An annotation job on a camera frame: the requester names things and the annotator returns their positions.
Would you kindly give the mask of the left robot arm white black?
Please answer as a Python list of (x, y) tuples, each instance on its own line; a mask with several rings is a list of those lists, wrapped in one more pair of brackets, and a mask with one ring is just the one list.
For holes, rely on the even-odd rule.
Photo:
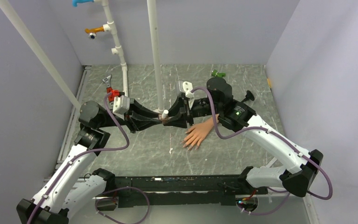
[(161, 118), (167, 116), (167, 111), (151, 111), (126, 96), (115, 97), (112, 109), (107, 103), (104, 106), (95, 101), (84, 103), (79, 115), (81, 130), (63, 164), (31, 200), (22, 199), (18, 203), (16, 210), (21, 223), (68, 224), (93, 197), (111, 195), (116, 187), (115, 175), (104, 169), (98, 169), (73, 189), (80, 174), (101, 152), (115, 150), (106, 148), (110, 134), (101, 129), (111, 126), (119, 128), (126, 141), (124, 146), (117, 148), (119, 151), (129, 146), (123, 126), (132, 132), (140, 131), (161, 124)]

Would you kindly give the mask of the glitter nail polish bottle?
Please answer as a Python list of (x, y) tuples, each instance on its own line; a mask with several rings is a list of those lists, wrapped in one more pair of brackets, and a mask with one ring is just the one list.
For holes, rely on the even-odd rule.
[(160, 121), (163, 125), (165, 125), (165, 124), (167, 124), (167, 122), (168, 122), (168, 120), (169, 120), (169, 117), (167, 116), (167, 117), (164, 117), (164, 118), (163, 118), (162, 114), (160, 114), (160, 115), (158, 116), (158, 119), (159, 119), (159, 121)]

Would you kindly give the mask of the white nail polish cap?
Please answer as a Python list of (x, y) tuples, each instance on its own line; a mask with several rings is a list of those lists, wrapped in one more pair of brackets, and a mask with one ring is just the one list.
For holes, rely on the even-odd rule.
[(162, 119), (168, 119), (169, 117), (169, 111), (168, 110), (163, 110), (162, 114), (161, 114), (161, 118)]

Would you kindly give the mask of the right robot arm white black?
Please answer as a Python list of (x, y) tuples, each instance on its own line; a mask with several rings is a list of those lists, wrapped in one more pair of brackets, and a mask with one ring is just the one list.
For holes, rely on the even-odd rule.
[(190, 82), (179, 82), (178, 97), (175, 104), (164, 110), (158, 117), (165, 126), (177, 121), (179, 126), (193, 124), (193, 118), (211, 115), (223, 127), (234, 133), (226, 138), (243, 134), (269, 153), (282, 166), (276, 168), (246, 167), (238, 178), (239, 190), (244, 194), (255, 188), (278, 187), (287, 192), (304, 197), (316, 175), (322, 169), (323, 154), (317, 149), (309, 151), (297, 146), (265, 122), (255, 110), (233, 97), (232, 86), (221, 77), (212, 77), (202, 91), (206, 98), (195, 99), (194, 88)]

